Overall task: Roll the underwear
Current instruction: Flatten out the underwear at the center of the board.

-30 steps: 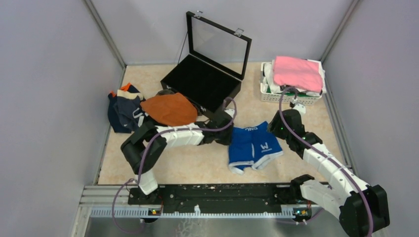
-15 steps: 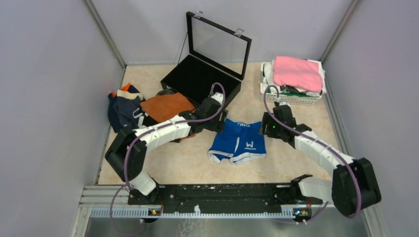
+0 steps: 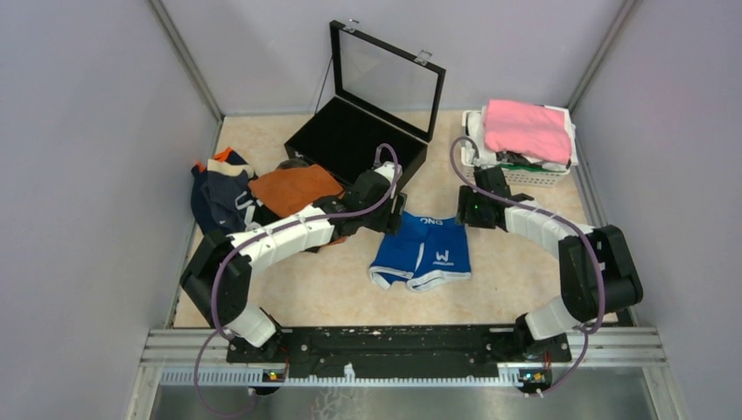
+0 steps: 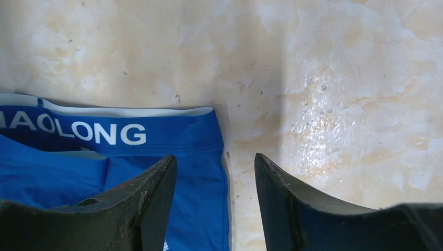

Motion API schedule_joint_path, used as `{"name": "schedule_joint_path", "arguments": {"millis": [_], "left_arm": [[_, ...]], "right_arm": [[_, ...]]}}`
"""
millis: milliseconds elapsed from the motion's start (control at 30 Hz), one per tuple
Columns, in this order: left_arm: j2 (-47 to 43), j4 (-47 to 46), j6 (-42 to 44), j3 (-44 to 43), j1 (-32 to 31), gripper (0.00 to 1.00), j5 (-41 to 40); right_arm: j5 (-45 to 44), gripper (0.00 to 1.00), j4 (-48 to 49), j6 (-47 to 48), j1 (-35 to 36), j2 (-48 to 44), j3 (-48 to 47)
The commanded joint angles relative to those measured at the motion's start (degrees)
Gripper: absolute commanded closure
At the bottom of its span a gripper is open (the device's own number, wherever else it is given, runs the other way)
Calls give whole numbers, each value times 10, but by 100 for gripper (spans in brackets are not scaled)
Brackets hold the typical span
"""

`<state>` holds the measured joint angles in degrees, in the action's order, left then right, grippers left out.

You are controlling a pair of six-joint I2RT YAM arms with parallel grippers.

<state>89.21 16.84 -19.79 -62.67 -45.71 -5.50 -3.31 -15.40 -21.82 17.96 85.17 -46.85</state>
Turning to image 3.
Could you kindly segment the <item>royal blue underwear white trim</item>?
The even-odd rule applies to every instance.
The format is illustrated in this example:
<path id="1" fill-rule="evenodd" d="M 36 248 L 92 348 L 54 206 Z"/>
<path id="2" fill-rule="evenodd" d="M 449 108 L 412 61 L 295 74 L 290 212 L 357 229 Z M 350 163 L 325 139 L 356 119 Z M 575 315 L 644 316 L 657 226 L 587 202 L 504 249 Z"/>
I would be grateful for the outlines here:
<path id="1" fill-rule="evenodd" d="M 453 218 L 402 214 L 396 234 L 383 237 L 367 272 L 384 290 L 404 284 L 414 292 L 472 278 L 466 228 Z"/>

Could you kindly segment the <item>orange underwear cream waistband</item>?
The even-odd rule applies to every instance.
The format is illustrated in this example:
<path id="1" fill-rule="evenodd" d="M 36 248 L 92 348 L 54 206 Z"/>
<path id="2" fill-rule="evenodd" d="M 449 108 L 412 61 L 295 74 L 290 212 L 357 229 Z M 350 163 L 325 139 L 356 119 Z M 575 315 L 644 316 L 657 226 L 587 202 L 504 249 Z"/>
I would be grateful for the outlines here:
<path id="1" fill-rule="evenodd" d="M 319 165 L 277 169 L 248 182 L 254 197 L 281 218 L 327 196 L 341 196 L 343 186 Z"/>

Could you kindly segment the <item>olive grey underwear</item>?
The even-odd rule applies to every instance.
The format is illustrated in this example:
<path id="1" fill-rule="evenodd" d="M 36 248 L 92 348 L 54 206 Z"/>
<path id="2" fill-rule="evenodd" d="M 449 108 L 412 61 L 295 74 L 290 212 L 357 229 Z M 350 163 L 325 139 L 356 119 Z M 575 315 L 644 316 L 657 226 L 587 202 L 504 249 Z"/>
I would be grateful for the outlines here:
<path id="1" fill-rule="evenodd" d="M 289 169 L 297 169 L 297 168 L 306 168 L 309 167 L 310 164 L 305 162 L 301 158 L 289 158 L 281 162 L 277 167 L 276 170 L 289 170 Z"/>

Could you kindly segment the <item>black display case glass lid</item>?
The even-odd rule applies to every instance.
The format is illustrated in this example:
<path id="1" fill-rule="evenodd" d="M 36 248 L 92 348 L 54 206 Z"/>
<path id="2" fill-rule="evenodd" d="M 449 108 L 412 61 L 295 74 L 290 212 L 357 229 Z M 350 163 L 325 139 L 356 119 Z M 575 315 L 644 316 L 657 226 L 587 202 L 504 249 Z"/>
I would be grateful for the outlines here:
<path id="1" fill-rule="evenodd" d="M 333 94 L 284 144 L 299 158 L 351 185 L 372 166 L 380 144 L 397 155 L 404 188 L 434 137 L 446 71 L 431 53 L 407 52 L 353 22 L 329 24 Z"/>

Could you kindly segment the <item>black underwear white trim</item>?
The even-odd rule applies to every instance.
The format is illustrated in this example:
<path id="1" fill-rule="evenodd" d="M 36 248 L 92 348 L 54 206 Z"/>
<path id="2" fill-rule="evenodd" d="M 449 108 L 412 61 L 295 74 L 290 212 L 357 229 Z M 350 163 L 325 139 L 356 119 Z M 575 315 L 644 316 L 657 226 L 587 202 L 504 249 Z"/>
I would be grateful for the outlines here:
<path id="1" fill-rule="evenodd" d="M 234 199 L 236 222 L 233 232 L 244 232 L 251 228 L 267 226 L 282 219 L 271 211 L 262 201 L 249 192 L 243 192 Z"/>

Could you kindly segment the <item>dark blue underwear cream waistband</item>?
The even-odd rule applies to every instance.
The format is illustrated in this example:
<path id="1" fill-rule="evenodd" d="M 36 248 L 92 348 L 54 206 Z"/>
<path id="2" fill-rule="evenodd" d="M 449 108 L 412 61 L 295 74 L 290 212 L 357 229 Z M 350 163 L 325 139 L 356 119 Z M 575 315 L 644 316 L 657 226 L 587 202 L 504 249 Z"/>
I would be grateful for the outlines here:
<path id="1" fill-rule="evenodd" d="M 226 233 L 256 228 L 258 200 L 249 190 L 255 171 L 247 164 L 209 159 L 206 166 L 205 196 L 213 220 Z"/>

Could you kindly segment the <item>navy underwear orange waistband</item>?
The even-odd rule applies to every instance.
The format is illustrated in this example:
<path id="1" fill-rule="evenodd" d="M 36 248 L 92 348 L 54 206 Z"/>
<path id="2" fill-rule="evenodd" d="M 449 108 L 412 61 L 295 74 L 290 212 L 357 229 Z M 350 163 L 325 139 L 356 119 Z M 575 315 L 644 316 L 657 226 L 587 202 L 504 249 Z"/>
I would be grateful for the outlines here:
<path id="1" fill-rule="evenodd" d="M 234 233 L 235 198 L 245 192 L 242 170 L 229 175 L 209 171 L 206 164 L 197 162 L 190 172 L 193 176 L 190 204 L 201 231 L 206 234 L 219 229 L 225 235 Z"/>

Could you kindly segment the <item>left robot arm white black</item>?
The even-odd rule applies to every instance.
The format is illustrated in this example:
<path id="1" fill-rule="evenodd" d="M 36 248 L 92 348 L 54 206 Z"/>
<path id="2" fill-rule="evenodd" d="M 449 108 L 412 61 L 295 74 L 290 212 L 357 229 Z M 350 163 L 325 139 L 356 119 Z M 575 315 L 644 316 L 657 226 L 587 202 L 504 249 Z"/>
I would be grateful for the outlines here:
<path id="1" fill-rule="evenodd" d="M 204 319 L 221 336 L 247 341 L 259 361 L 280 351 L 279 326 L 249 302 L 250 279 L 295 254 L 355 235 L 360 229 L 391 234 L 401 226 L 406 200 L 396 182 L 399 164 L 363 172 L 341 196 L 317 199 L 299 212 L 241 233 L 214 230 L 204 236 L 179 282 Z"/>

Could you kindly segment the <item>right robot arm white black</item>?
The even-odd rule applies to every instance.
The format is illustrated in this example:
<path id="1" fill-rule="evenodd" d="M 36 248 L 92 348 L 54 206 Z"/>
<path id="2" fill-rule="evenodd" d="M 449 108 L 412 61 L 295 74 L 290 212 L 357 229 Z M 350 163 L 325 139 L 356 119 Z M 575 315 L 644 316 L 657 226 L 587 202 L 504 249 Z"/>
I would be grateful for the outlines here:
<path id="1" fill-rule="evenodd" d="M 519 235 L 558 261 L 559 295 L 515 321 L 513 348 L 520 358 L 535 361 L 555 337 L 642 301 L 643 286 L 621 229 L 578 224 L 527 194 L 513 194 L 498 167 L 478 169 L 474 178 L 458 190 L 458 224 Z"/>

